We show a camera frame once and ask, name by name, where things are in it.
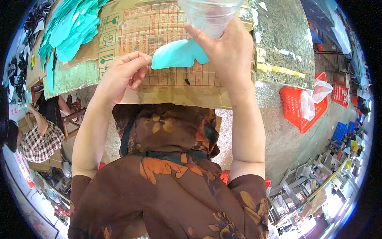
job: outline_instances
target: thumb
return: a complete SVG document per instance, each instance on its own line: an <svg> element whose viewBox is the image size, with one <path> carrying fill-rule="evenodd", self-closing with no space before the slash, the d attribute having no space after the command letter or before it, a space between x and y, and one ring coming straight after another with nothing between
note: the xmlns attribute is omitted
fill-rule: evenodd
<svg viewBox="0 0 382 239"><path fill-rule="evenodd" d="M185 30L203 48L204 52L208 52L214 46L214 40L195 26L187 24Z"/></svg>
<svg viewBox="0 0 382 239"><path fill-rule="evenodd" d="M132 61L121 65L121 72L125 77L132 77L139 69L146 67L151 63L151 59L137 57Z"/></svg>

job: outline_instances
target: woman's left hand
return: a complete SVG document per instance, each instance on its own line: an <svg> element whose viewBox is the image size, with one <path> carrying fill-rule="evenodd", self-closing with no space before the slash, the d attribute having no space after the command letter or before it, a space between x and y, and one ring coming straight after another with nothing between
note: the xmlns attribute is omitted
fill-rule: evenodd
<svg viewBox="0 0 382 239"><path fill-rule="evenodd" d="M95 94L106 104L114 106L121 102L126 88L137 90L151 66L152 56L142 52L132 52L120 56L108 68Z"/></svg>

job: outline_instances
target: yellow tape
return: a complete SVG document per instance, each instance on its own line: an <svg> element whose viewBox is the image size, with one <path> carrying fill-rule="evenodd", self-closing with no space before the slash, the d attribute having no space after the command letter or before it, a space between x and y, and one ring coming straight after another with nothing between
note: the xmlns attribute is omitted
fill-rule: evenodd
<svg viewBox="0 0 382 239"><path fill-rule="evenodd" d="M302 79L305 79L305 77L306 77L305 74L302 74L300 72L296 72L294 70L289 70L286 68L275 67L275 66L266 65L266 64L257 64L257 69L263 70L264 72L280 72L280 73L284 73L284 74L288 74L288 75L301 77Z"/></svg>

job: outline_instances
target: plaid shirt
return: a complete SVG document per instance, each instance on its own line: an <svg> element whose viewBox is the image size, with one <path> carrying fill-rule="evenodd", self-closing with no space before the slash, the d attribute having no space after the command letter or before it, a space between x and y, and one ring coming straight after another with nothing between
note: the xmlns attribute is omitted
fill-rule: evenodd
<svg viewBox="0 0 382 239"><path fill-rule="evenodd" d="M42 163L53 155L62 141L64 141L64 134L57 125L49 120L48 129L44 136L41 136L40 130L35 124L33 128L26 133L23 142L19 146L20 153L28 160L34 163Z"/></svg>

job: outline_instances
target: pile of turquoise fabric pieces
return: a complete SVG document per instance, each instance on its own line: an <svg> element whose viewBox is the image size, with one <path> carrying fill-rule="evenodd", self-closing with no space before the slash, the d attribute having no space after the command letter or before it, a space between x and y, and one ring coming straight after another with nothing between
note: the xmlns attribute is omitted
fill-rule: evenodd
<svg viewBox="0 0 382 239"><path fill-rule="evenodd" d="M109 0L64 0L53 12L41 40L38 56L42 71L52 49L61 62L73 59L81 44L90 42L100 24L98 12Z"/></svg>

